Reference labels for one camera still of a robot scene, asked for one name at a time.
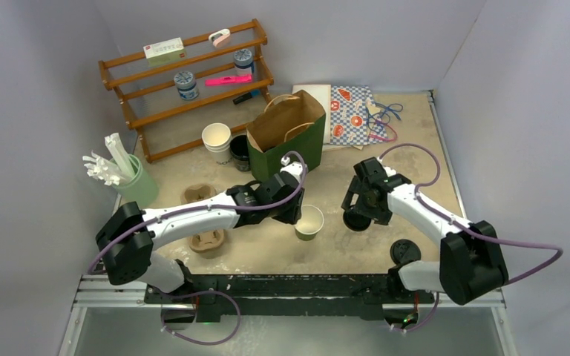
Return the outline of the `green paper bag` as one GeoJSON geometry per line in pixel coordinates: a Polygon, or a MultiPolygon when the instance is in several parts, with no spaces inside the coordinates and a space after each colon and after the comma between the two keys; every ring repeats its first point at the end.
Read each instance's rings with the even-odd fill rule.
{"type": "Polygon", "coordinates": [[[275,97],[246,126],[252,176],[263,182],[281,169],[281,158],[299,153],[311,171],[321,163],[326,111],[305,90],[275,97]]]}

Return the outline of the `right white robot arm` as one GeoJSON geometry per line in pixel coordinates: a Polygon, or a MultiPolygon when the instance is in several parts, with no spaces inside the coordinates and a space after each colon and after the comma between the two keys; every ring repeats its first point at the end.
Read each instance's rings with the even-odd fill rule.
{"type": "Polygon", "coordinates": [[[388,271],[387,292],[393,300],[404,302],[423,290],[445,293],[463,306],[509,281],[490,223],[471,222],[446,211],[379,159],[363,160],[354,171],[341,204],[346,227],[365,231],[373,223],[388,225],[399,215],[439,247],[436,263],[414,260],[396,263],[388,271]]]}

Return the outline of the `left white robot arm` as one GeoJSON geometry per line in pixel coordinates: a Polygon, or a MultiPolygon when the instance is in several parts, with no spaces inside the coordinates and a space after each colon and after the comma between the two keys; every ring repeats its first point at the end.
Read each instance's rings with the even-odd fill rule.
{"type": "Polygon", "coordinates": [[[140,281],[158,288],[173,303],[191,296],[188,272],[157,249],[185,237],[258,225],[271,218],[294,225],[301,218],[305,168],[287,165],[258,187],[248,183],[197,202],[171,208],[141,209],[121,205],[95,237],[99,255],[113,286],[140,281]]]}

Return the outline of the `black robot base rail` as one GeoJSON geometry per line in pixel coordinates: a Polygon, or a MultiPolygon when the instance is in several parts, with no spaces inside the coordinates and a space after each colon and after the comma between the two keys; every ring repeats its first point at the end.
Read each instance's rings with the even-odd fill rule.
{"type": "Polygon", "coordinates": [[[401,321],[426,291],[408,291],[389,274],[194,274],[173,292],[149,286],[147,304],[197,304],[197,322],[224,315],[359,317],[401,321]]]}

